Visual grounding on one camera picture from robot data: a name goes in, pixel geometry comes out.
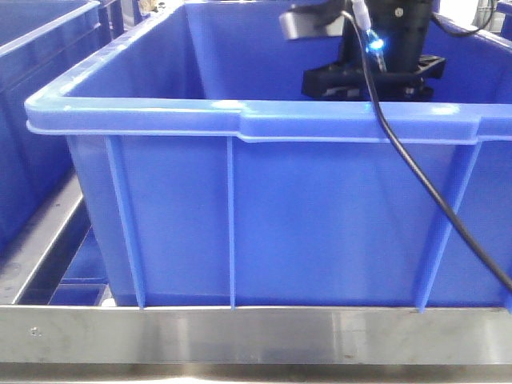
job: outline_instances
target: metal frame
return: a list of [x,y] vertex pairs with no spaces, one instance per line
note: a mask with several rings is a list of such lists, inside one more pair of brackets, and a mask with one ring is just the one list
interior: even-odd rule
[[512,364],[505,310],[0,307],[0,362]]

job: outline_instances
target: blue led light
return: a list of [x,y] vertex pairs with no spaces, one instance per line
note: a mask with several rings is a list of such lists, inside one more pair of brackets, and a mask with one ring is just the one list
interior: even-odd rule
[[368,48],[373,51],[381,50],[382,48],[384,48],[384,40],[382,40],[381,38],[373,40],[370,44],[368,44]]

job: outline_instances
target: screw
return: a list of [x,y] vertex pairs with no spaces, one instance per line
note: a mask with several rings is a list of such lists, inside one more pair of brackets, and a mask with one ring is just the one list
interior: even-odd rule
[[30,328],[30,334],[34,336],[35,338],[40,338],[42,336],[41,331],[36,326],[33,326]]

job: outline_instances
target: metal bar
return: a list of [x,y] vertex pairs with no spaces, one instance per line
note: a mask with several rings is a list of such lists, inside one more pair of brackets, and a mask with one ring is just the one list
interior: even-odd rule
[[500,309],[0,306],[0,362],[512,364]]
[[484,383],[512,382],[511,366],[45,365],[0,364],[0,383]]
[[90,227],[76,175],[69,176],[9,245],[0,263],[0,304],[19,303],[29,289],[36,290],[41,268],[52,270],[51,284],[58,284],[87,229]]

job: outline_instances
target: blue plastic bin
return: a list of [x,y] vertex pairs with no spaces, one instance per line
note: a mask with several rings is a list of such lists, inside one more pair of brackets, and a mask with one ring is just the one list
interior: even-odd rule
[[[186,2],[37,92],[65,135],[120,305],[504,306],[504,289],[385,139],[368,102],[314,102],[338,38],[287,42],[290,2]],[[512,44],[430,28],[434,102],[398,136],[512,267]]]
[[63,138],[27,131],[23,103],[99,48],[97,5],[0,0],[0,253],[71,167]]

